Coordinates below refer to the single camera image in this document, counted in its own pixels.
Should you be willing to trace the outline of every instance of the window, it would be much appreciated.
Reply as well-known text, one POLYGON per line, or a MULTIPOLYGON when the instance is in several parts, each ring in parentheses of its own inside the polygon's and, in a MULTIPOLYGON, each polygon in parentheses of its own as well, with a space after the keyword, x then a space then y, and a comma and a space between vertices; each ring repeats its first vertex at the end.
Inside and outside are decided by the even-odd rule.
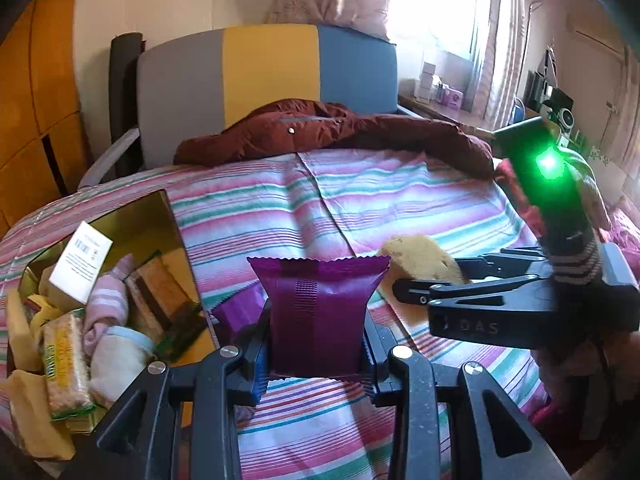
POLYGON ((388 33, 470 59, 475 19, 476 0, 389 0, 388 33))

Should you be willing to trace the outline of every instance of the chair armrest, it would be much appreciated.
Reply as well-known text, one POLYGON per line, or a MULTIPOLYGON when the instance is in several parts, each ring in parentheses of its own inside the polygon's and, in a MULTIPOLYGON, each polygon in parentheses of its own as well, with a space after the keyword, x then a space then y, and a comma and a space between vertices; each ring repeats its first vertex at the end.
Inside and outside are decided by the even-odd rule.
POLYGON ((396 110, 396 113, 398 115, 408 115, 409 117, 415 117, 417 119, 423 119, 424 117, 422 117, 421 115, 418 115, 415 112, 412 112, 411 110, 408 110, 407 108, 398 105, 398 110, 396 110))
POLYGON ((84 174, 78 186, 78 191, 84 187, 93 187, 100 184, 100 181, 104 179, 107 172, 139 137, 140 130, 132 128, 116 140, 84 174))

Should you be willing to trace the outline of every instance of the yellow cushion stripe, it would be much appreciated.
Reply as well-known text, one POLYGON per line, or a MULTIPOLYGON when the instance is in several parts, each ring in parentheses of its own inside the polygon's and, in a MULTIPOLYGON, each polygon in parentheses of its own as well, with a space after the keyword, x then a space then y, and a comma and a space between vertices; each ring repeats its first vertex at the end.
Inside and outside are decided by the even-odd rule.
POLYGON ((225 127, 278 99, 318 101, 318 29, 290 23, 227 28, 222 73, 225 127))

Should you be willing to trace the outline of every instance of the white label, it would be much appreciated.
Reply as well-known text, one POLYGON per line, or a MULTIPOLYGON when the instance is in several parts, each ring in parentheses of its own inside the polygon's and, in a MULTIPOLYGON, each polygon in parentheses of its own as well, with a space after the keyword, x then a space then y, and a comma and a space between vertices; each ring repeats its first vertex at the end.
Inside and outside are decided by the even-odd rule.
POLYGON ((568 145, 569 137, 560 135, 560 137, 558 137, 558 146, 560 146, 561 148, 566 148, 568 145))
POLYGON ((111 244, 100 231, 82 222, 62 252, 49 282, 86 304, 111 244))

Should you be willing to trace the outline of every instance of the windowsill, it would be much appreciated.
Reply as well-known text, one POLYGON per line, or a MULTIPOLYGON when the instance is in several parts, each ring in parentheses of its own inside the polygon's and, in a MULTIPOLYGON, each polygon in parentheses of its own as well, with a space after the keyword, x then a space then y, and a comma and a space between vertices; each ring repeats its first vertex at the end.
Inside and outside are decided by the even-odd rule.
POLYGON ((491 126, 487 121, 464 110, 454 110, 435 102, 425 104, 405 96, 398 96, 398 102, 401 106, 423 117, 456 123, 462 126, 465 133, 482 138, 493 138, 491 126))

